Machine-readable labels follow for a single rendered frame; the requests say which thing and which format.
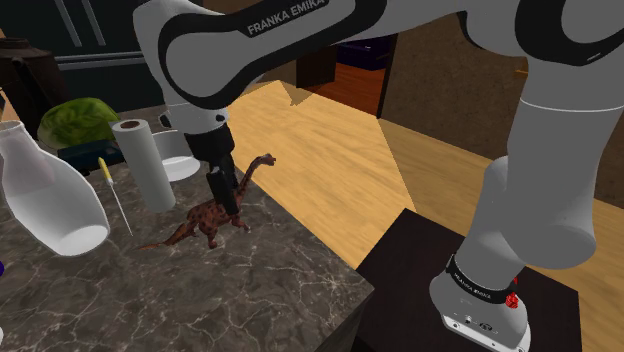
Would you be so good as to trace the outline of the open dark-framed doorway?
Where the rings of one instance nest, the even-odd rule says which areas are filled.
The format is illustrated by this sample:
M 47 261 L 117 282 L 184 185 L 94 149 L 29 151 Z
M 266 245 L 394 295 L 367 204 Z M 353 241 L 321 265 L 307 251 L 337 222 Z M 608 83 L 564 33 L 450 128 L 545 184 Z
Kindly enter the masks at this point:
M 390 35 L 341 44 L 334 80 L 307 90 L 380 118 L 396 43 Z

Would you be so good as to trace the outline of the brown spotted dinosaur toy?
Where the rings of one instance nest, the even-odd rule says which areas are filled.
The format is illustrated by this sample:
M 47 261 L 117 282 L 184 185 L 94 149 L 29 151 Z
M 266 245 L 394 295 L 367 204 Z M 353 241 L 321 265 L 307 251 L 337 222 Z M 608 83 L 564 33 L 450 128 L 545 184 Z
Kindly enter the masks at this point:
M 238 187 L 233 192 L 239 212 L 242 212 L 242 200 L 248 190 L 254 171 L 260 165 L 273 166 L 275 162 L 276 158 L 270 153 L 267 153 L 256 157 L 250 163 L 244 176 L 242 177 L 242 180 L 239 182 Z M 215 199 L 211 199 L 191 208 L 187 213 L 186 220 L 187 222 L 182 223 L 167 240 L 142 246 L 140 247 L 140 250 L 153 249 L 164 245 L 172 246 L 189 236 L 196 237 L 196 227 L 199 227 L 199 230 L 207 236 L 208 246 L 210 249 L 214 249 L 218 246 L 215 241 L 215 237 L 218 229 L 225 224 L 231 224 L 235 227 L 243 228 L 247 232 L 251 231 L 251 227 L 241 220 L 240 214 L 228 214 L 226 212 L 226 208 L 223 205 L 218 204 Z

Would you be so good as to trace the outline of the yellow-handled thin metal probe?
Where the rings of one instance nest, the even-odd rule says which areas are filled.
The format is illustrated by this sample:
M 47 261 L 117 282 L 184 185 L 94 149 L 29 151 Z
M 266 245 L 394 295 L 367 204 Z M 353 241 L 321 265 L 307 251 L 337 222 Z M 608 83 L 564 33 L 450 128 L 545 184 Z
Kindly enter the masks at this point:
M 118 195 L 117 195 L 117 193 L 115 191 L 114 180 L 113 180 L 113 178 L 112 178 L 112 176 L 110 174 L 110 171 L 108 169 L 108 166 L 107 166 L 105 160 L 102 157 L 98 157 L 98 164 L 99 164 L 100 169 L 101 169 L 101 171 L 102 171 L 102 173 L 103 173 L 103 175 L 105 177 L 105 180 L 106 180 L 107 184 L 109 185 L 109 187 L 110 187 L 110 189 L 112 191 L 112 194 L 113 194 L 114 199 L 115 199 L 115 201 L 117 203 L 117 206 L 119 208 L 120 214 L 121 214 L 122 219 L 123 219 L 123 221 L 124 221 L 124 223 L 125 223 L 125 225 L 126 225 L 126 227 L 128 229 L 129 234 L 130 234 L 130 236 L 134 236 L 133 232 L 132 232 L 132 229 L 130 227 L 130 224 L 128 222 L 128 219 L 126 217 L 126 214 L 125 214 L 125 212 L 123 210 L 123 207 L 121 205 L 121 201 L 120 201 L 120 199 L 119 199 L 119 197 L 118 197 Z

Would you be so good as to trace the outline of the white paper towel roll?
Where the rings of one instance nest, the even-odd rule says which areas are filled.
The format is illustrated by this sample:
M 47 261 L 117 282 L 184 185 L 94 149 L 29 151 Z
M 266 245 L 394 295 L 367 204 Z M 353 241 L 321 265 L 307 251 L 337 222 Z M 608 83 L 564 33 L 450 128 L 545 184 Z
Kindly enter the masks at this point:
M 147 209 L 162 213 L 173 208 L 176 199 L 149 124 L 129 119 L 110 127 Z

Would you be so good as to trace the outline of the dark robot stand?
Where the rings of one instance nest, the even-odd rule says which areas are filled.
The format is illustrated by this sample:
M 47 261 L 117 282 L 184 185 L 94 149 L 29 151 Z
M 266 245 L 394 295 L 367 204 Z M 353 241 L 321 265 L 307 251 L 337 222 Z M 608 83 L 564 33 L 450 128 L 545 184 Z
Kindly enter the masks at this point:
M 361 262 L 374 286 L 351 352 L 491 352 L 444 327 L 429 283 L 463 237 L 405 209 Z M 532 339 L 529 352 L 582 352 L 579 298 L 531 268 L 519 274 Z

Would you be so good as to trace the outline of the white bowl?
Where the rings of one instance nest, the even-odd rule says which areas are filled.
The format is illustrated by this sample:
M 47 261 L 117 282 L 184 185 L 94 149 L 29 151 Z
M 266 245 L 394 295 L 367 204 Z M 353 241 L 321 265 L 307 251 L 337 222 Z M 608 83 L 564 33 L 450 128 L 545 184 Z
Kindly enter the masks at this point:
M 170 182 L 186 179 L 199 170 L 200 162 L 194 158 L 183 133 L 167 130 L 154 133 L 153 139 Z

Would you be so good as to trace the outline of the dark brown kettle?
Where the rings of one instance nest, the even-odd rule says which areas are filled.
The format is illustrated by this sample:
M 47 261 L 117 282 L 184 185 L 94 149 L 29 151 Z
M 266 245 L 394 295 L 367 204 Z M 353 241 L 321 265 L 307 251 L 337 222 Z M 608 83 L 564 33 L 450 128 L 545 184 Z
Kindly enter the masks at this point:
M 0 38 L 0 87 L 35 140 L 44 114 L 71 100 L 53 54 L 24 38 Z

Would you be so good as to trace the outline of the dark brown cabinet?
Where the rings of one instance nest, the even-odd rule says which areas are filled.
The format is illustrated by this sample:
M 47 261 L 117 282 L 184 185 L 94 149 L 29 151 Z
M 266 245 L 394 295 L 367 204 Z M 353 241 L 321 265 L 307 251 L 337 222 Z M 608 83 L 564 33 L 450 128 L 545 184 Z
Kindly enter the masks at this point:
M 296 87 L 323 85 L 335 80 L 337 47 L 329 46 L 296 60 Z

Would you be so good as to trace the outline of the dark blue flat box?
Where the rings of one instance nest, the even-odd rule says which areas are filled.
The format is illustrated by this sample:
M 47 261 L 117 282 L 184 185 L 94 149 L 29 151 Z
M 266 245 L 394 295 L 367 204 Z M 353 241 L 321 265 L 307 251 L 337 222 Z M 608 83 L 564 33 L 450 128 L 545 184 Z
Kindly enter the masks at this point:
M 66 147 L 59 149 L 57 155 L 80 172 L 99 169 L 99 158 L 102 158 L 107 165 L 125 161 L 119 145 L 114 140 L 97 140 Z

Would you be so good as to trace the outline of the green lettuce head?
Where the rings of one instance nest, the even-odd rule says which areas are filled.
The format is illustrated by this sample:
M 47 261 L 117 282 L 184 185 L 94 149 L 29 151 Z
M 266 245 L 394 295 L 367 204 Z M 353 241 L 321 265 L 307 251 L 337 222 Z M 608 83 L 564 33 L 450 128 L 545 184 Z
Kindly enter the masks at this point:
M 53 149 L 114 140 L 109 123 L 119 121 L 118 114 L 104 101 L 77 98 L 49 109 L 40 121 L 37 137 Z

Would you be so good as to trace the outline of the white vase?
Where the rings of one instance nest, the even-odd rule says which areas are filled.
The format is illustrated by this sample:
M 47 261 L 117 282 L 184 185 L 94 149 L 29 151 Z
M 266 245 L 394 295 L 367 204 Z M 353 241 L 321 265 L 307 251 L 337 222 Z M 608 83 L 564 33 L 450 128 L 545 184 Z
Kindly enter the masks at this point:
M 13 218 L 57 255 L 86 254 L 110 233 L 93 186 L 41 149 L 18 120 L 0 121 L 0 195 Z

